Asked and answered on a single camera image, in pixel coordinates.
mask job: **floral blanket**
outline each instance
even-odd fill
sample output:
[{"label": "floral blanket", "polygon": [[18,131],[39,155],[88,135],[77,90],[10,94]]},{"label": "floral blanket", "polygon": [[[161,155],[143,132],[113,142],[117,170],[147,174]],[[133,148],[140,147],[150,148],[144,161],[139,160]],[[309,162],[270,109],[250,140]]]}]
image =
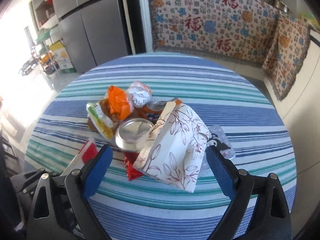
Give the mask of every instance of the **floral blanket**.
[{"label": "floral blanket", "polygon": [[261,0],[149,0],[153,46],[262,67],[278,100],[309,46],[301,20]]}]

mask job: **floor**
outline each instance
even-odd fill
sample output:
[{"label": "floor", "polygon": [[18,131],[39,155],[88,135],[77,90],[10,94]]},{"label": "floor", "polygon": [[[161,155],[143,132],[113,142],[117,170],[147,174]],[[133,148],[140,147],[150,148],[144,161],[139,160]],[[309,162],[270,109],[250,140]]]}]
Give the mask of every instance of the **floor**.
[{"label": "floor", "polygon": [[78,76],[78,73],[64,74],[59,70],[47,76],[38,65],[27,76],[16,75],[12,86],[2,93],[1,130],[19,156],[16,171],[22,171],[24,154],[38,119],[57,94]]}]

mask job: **blue striped tablecloth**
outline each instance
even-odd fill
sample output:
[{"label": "blue striped tablecloth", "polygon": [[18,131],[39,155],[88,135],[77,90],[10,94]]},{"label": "blue striped tablecloth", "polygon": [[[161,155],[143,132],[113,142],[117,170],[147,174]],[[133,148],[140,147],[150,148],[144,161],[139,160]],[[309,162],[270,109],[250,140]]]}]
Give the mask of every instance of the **blue striped tablecloth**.
[{"label": "blue striped tablecloth", "polygon": [[[252,175],[278,174],[291,210],[296,163],[289,134],[269,101],[247,80],[198,57],[156,53],[123,57],[100,65],[68,85],[48,106],[35,127],[25,169],[62,172],[88,137],[105,140],[86,124],[87,102],[103,98],[110,85],[126,89],[139,80],[157,99],[179,97],[207,126],[219,124],[236,151],[233,163]],[[229,204],[215,180],[198,179],[193,194],[143,176],[128,181],[123,156],[114,159],[97,194],[95,214],[113,239],[206,239]],[[249,223],[250,200],[236,236]]]}]

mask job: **orange wrapper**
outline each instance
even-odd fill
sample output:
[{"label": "orange wrapper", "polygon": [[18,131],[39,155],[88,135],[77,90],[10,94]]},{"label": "orange wrapper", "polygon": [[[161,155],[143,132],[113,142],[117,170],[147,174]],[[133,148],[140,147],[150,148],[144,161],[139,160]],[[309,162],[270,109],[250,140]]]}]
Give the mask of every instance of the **orange wrapper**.
[{"label": "orange wrapper", "polygon": [[116,114],[119,120],[124,120],[133,111],[132,103],[127,94],[118,87],[110,86],[108,89],[110,114]]}]

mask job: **floral paper bag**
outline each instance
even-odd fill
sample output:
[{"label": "floral paper bag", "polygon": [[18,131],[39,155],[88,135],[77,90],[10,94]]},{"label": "floral paper bag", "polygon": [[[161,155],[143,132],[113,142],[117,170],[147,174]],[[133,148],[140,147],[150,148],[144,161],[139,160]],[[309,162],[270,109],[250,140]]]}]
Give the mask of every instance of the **floral paper bag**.
[{"label": "floral paper bag", "polygon": [[141,150],[133,166],[163,183],[193,192],[210,132],[185,104],[161,115],[160,123],[156,138],[150,135],[152,146]]}]

